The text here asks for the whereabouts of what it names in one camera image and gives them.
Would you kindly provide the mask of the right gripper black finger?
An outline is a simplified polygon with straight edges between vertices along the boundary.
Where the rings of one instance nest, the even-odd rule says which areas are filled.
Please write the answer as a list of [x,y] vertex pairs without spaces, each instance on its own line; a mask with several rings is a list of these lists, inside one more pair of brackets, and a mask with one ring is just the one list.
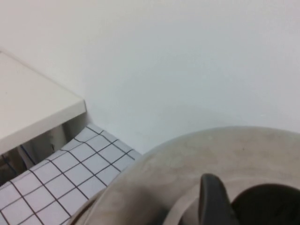
[[201,225],[237,224],[226,188],[214,174],[205,173],[201,176],[198,217]]

